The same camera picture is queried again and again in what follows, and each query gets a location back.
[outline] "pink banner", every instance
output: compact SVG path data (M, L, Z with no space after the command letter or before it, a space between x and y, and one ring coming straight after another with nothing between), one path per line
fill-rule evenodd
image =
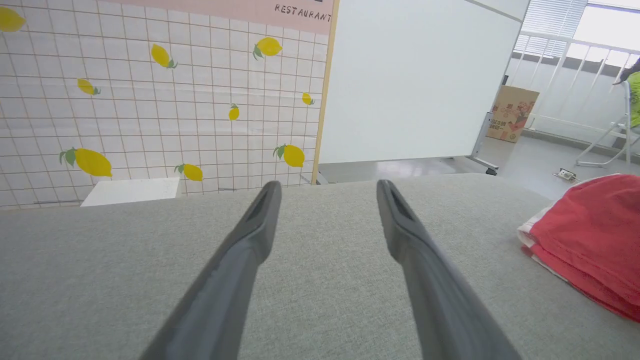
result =
M333 0L110 0L329 35Z

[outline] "white metal chair frame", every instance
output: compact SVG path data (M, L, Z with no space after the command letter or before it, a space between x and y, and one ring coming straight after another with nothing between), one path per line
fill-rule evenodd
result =
M624 121L623 124L619 122L612 122L611 127L602 134L602 136L591 143L587 149L585 149L578 157L575 159L575 164L578 166L589 166L589 167L605 167L608 164L612 163L615 159L619 158L623 152L627 152L627 172L631 173L631 148L640 140L640 126L636 126L635 128L631 128L631 87L628 81L622 82L623 87L625 88L625 114L622 116L621 120ZM602 139L605 138L613 129L619 128L626 130L626 133L623 134L615 134L615 136L622 137L625 139L625 146L622 147L620 152L618 152L613 158L604 163L590 163L588 161L580 161L580 158L583 157L586 153L588 153L594 146L598 145ZM633 134L637 135L637 138L631 142L631 138Z

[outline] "black object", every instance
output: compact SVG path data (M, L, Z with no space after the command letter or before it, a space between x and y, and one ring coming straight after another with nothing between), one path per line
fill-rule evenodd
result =
M520 359L491 314L437 249L389 180L378 181L378 208L389 252L404 270L422 357Z
M282 189L262 188L141 360L235 359L258 266L271 252Z

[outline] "red cloth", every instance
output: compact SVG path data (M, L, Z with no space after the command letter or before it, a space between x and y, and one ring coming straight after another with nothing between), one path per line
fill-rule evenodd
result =
M595 302L640 322L640 177L570 188L529 233L531 252Z

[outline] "floor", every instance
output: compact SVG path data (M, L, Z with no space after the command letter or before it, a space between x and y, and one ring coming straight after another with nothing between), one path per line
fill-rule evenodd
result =
M498 176L533 190L549 199L558 199L571 184L554 176L560 168L577 174L578 180L627 173L627 166L616 160L609 168L576 167L575 158L581 150L521 137L518 143L487 138L480 150L480 158L500 167ZM584 161L605 162L607 156L588 154ZM640 165L631 165L631 173L640 176ZM359 163L320 164L320 173L330 183L393 179L398 177L437 174L484 173L486 167L466 158L413 159L397 161L367 161Z

